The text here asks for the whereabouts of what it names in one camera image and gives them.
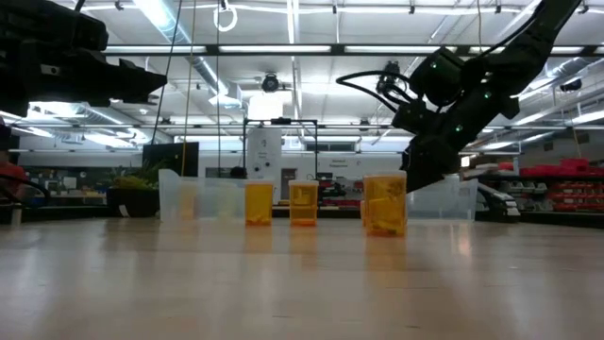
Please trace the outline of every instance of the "wooden table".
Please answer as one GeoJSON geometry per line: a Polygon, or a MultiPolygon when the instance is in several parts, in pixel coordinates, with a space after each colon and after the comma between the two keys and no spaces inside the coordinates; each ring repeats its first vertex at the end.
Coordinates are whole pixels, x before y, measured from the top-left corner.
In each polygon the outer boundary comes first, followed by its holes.
{"type": "Polygon", "coordinates": [[[604,232],[358,220],[0,229],[0,339],[597,339],[604,232]]]}

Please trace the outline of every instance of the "plant pot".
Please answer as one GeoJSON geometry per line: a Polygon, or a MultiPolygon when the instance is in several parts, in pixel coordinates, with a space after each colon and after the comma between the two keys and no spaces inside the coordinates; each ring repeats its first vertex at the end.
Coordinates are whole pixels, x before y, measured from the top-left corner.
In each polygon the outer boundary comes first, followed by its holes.
{"type": "Polygon", "coordinates": [[[122,217],[153,217],[159,210],[159,190],[107,190],[107,205],[122,217]]]}

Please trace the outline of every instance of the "green plant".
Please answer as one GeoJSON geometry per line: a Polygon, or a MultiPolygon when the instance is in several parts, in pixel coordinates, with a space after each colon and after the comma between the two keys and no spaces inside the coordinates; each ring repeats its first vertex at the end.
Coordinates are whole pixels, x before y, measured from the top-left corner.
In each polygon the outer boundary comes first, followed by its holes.
{"type": "Polygon", "coordinates": [[[113,177],[112,187],[118,189],[157,189],[159,170],[165,168],[166,165],[167,161],[159,161],[153,165],[146,161],[140,169],[136,169],[129,174],[126,171],[120,171],[120,168],[113,177]]]}

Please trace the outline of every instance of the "doorway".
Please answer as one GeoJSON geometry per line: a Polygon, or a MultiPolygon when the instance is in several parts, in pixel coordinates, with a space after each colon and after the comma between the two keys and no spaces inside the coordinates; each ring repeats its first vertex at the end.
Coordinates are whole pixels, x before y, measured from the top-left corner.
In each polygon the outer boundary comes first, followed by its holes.
{"type": "Polygon", "coordinates": [[[281,169],[281,199],[290,199],[290,180],[296,178],[298,169],[281,169]]]}

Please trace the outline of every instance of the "potted plant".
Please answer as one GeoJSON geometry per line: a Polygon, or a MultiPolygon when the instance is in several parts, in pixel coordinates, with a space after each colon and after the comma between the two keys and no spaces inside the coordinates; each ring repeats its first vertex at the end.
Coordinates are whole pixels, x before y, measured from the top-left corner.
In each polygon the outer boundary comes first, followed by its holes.
{"type": "Polygon", "coordinates": [[[112,172],[107,205],[122,217],[152,217],[159,210],[159,170],[165,162],[144,163],[140,169],[112,172]]]}

